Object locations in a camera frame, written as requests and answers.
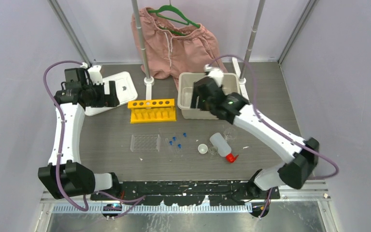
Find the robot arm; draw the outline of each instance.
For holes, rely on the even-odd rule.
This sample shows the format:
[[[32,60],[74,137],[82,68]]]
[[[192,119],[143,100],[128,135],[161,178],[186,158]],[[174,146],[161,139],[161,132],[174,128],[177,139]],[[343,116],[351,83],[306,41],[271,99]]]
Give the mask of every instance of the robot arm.
[[[57,187],[56,163],[60,135],[64,133],[60,158],[60,179],[67,195],[70,197],[85,195],[104,189],[119,192],[118,180],[114,173],[94,174],[90,169],[81,165],[79,153],[85,108],[87,106],[118,106],[115,82],[109,82],[109,89],[105,89],[100,66],[94,66],[88,71],[84,68],[67,69],[65,77],[65,88],[55,94],[55,100],[59,103],[65,117],[64,132],[61,129],[60,112],[56,109],[57,125],[52,154],[48,166],[39,168],[38,177],[55,199],[63,198]]]
[[[219,68],[206,66],[205,71],[207,76],[194,83],[191,107],[210,111],[217,118],[248,131],[275,151],[283,161],[279,165],[255,173],[250,180],[254,191],[268,190],[285,184],[300,189],[317,165],[318,157],[294,145],[275,129],[315,151],[319,149],[318,141],[313,138],[305,140],[289,133],[261,112],[254,111],[252,104],[238,93],[225,95],[221,85],[223,73]]]

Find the plastic bin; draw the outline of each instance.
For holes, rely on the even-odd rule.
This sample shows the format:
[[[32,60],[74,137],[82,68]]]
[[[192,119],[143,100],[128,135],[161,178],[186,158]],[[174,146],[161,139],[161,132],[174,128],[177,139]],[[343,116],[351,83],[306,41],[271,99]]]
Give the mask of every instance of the plastic bin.
[[[185,119],[217,119],[208,111],[190,108],[193,95],[194,82],[205,77],[204,73],[184,72],[180,74],[178,81],[177,105]],[[225,73],[223,79],[223,91],[225,94],[240,93],[238,76],[235,73]]]

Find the white cap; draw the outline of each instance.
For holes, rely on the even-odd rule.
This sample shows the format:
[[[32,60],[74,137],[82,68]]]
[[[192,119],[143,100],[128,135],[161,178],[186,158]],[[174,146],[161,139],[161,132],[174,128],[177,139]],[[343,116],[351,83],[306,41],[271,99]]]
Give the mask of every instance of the white cap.
[[[207,153],[208,147],[205,144],[200,144],[199,147],[198,147],[198,150],[199,150],[199,153],[203,155],[203,154]]]

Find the pink shorts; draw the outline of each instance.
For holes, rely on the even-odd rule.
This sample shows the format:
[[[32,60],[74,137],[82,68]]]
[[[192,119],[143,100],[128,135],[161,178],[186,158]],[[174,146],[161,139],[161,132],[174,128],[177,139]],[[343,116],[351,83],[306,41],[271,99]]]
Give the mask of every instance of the pink shorts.
[[[200,24],[199,29],[195,26],[176,28],[167,19],[157,17],[156,14],[149,14],[147,10],[153,10],[153,8],[141,9],[140,21],[150,75],[154,78],[165,79],[172,75],[178,89],[178,77],[181,73],[203,73],[204,65],[220,56],[217,39],[203,25]],[[131,29],[141,55],[134,15],[131,20]],[[172,34],[168,29],[178,31],[185,36]],[[221,60],[214,64],[227,72]]]

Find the red nozzle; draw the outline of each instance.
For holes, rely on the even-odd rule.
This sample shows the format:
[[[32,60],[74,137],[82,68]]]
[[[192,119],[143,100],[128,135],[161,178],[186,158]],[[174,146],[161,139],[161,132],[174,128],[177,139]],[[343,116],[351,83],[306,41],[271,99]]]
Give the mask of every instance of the red nozzle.
[[[232,153],[229,153],[227,156],[225,156],[225,159],[227,159],[228,162],[233,163],[239,155],[233,156]]]

